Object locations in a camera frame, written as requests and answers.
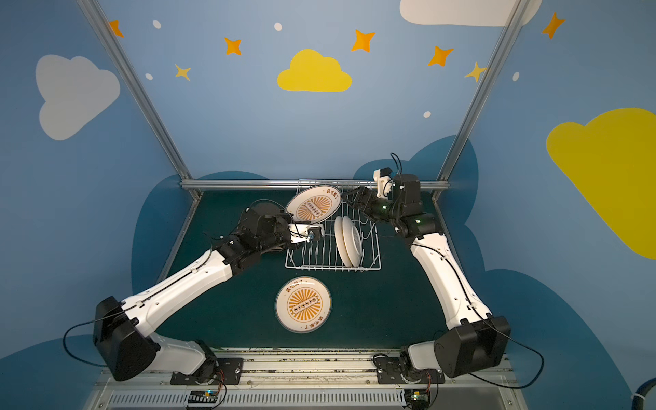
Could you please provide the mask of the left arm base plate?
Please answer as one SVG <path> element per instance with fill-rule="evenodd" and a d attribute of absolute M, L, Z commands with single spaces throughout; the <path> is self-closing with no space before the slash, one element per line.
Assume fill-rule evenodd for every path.
<path fill-rule="evenodd" d="M 244 367 L 243 358 L 210 358 L 192 374 L 174 372 L 171 385 L 238 385 Z"/>

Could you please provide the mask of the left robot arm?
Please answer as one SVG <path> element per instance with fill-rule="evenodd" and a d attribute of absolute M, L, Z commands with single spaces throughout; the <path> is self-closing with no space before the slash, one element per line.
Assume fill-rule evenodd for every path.
<path fill-rule="evenodd" d="M 99 302 L 92 341 L 114 380 L 143 372 L 172 372 L 198 384 L 213 384 L 218 364 L 202 341 L 157 335 L 157 328 L 206 291 L 257 264 L 262 255 L 298 249 L 323 237 L 323 219 L 300 220 L 275 203 L 246 208 L 239 223 L 196 261 L 162 282 L 122 301 Z"/>

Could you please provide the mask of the white round plate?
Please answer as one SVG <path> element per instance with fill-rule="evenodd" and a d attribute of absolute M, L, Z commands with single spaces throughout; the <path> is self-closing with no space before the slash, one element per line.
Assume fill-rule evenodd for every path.
<path fill-rule="evenodd" d="M 343 266 L 351 268 L 353 265 L 350 261 L 348 250 L 345 246 L 343 236 L 343 217 L 337 216 L 334 222 L 335 240 L 338 247 L 338 253 L 343 262 Z"/>
<path fill-rule="evenodd" d="M 348 216 L 343 217 L 343 242 L 348 253 L 352 267 L 360 267 L 363 258 L 363 250 L 360 232 L 355 223 Z"/>
<path fill-rule="evenodd" d="M 318 224 L 340 208 L 341 191 L 333 186 L 315 186 L 294 196 L 285 207 L 297 223 Z"/>
<path fill-rule="evenodd" d="M 324 283 L 308 276 L 297 277 L 279 291 L 275 312 L 287 331 L 307 334 L 323 326 L 332 311 L 331 293 Z"/>

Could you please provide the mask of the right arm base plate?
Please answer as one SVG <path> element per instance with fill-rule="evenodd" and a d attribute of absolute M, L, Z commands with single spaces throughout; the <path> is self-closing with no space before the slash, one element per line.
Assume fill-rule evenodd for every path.
<path fill-rule="evenodd" d="M 374 355 L 379 384 L 444 384 L 445 376 L 435 369 L 418 370 L 404 357 Z"/>

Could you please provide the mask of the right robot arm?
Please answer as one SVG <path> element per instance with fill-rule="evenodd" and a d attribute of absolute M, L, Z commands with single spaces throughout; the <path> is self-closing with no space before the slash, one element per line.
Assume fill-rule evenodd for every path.
<path fill-rule="evenodd" d="M 345 202 L 369 220 L 391 224 L 406 242 L 437 295 L 448 328 L 433 341 L 406 348 L 410 370 L 441 371 L 454 379 L 500 365 L 511 326 L 494 316 L 468 283 L 437 217 L 424 210 L 418 177 L 384 176 L 377 185 L 346 192 Z"/>

